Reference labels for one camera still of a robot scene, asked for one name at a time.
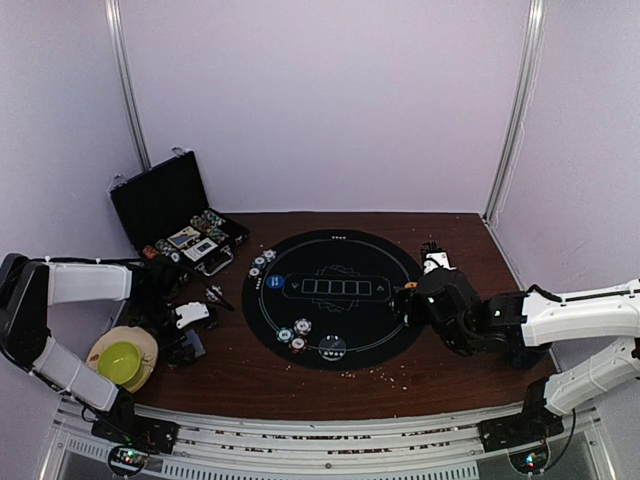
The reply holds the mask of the blue ten chip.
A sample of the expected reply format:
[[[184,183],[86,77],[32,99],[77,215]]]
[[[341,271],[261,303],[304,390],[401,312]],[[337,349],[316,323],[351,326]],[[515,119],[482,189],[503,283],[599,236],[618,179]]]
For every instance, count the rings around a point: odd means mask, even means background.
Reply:
[[[265,251],[263,252],[263,254],[262,254],[262,256],[264,257],[264,259],[265,259],[267,262],[271,262],[271,261],[273,261],[273,260],[276,258],[276,255],[277,255],[277,253],[276,253],[276,251],[275,251],[275,250],[273,250],[273,249],[265,250]]]

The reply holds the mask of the clear dealer button disc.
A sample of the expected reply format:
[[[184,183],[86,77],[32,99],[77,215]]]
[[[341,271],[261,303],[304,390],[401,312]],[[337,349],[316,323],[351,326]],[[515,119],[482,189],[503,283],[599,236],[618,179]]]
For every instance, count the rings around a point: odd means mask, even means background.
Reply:
[[[338,361],[345,356],[346,351],[346,342],[337,335],[327,335],[323,337],[318,345],[319,355],[326,361]]]

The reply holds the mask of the blue small blind button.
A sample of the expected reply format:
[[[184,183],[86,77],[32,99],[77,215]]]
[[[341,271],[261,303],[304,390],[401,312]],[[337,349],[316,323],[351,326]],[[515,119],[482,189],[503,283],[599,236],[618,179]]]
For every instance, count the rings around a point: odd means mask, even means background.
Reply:
[[[285,284],[285,278],[282,275],[274,274],[266,278],[265,285],[272,290],[279,290]]]

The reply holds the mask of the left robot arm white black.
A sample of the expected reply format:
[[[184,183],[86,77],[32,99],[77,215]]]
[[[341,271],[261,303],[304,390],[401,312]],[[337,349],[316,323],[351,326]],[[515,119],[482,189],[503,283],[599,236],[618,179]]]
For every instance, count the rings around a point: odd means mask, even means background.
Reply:
[[[90,347],[111,325],[109,316],[119,305],[109,301],[92,301],[53,306],[48,310],[49,327],[54,336],[76,354],[86,355]],[[231,386],[219,382],[229,375],[226,360],[215,360],[213,353],[233,355],[239,351],[243,314],[222,308],[219,326],[203,332],[208,353],[195,366],[170,369],[162,363],[150,380],[135,394],[137,401],[149,407],[225,415],[233,411]],[[43,423],[56,409],[56,395],[33,378],[28,378],[6,359],[1,360],[1,422]]]

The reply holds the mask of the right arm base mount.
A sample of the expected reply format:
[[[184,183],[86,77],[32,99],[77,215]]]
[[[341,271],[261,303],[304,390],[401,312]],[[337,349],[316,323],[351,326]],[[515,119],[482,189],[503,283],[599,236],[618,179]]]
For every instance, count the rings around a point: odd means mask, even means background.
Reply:
[[[513,415],[483,420],[477,428],[485,453],[505,450],[517,473],[533,476],[552,466],[549,440],[564,432],[564,422],[544,407],[523,407]]]

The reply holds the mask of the white blue chip stack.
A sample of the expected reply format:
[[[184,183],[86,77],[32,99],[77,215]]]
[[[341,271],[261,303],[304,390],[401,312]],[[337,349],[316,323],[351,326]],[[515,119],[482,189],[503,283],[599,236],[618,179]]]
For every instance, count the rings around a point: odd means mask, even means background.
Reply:
[[[299,336],[306,336],[312,330],[312,322],[306,318],[299,318],[294,322],[294,332]]]

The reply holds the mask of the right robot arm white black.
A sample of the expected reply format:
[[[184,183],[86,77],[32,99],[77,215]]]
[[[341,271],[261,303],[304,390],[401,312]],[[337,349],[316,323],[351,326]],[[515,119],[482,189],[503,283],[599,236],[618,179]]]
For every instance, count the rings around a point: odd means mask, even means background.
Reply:
[[[418,281],[397,287],[390,307],[406,326],[428,325],[461,356],[506,354],[531,368],[557,341],[610,337],[612,343],[566,372],[529,391],[529,406],[513,419],[519,440],[535,440],[585,401],[639,374],[639,282],[604,289],[553,294],[537,285],[483,300],[466,275],[436,267]]]

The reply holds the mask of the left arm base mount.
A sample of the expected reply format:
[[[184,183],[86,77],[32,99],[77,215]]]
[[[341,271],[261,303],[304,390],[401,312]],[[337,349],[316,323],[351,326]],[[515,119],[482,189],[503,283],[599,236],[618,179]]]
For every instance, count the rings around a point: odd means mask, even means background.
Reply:
[[[94,415],[91,434],[114,443],[106,462],[117,477],[129,479],[141,473],[153,455],[173,452],[178,424],[136,414],[131,397],[117,398],[109,411],[92,406],[86,410]]]

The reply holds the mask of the orange chip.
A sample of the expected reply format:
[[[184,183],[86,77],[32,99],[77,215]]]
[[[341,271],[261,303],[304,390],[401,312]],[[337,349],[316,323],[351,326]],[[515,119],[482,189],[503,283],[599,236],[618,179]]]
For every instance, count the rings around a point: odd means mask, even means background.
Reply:
[[[298,354],[305,351],[307,348],[307,341],[303,337],[295,337],[289,343],[289,349],[294,353]]]

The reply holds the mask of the green fifty chip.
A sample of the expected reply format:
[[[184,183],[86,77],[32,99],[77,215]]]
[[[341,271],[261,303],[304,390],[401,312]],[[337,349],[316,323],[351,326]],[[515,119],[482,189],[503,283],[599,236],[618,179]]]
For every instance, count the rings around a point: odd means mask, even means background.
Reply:
[[[288,344],[295,337],[295,332],[288,327],[279,328],[276,332],[278,342]]]

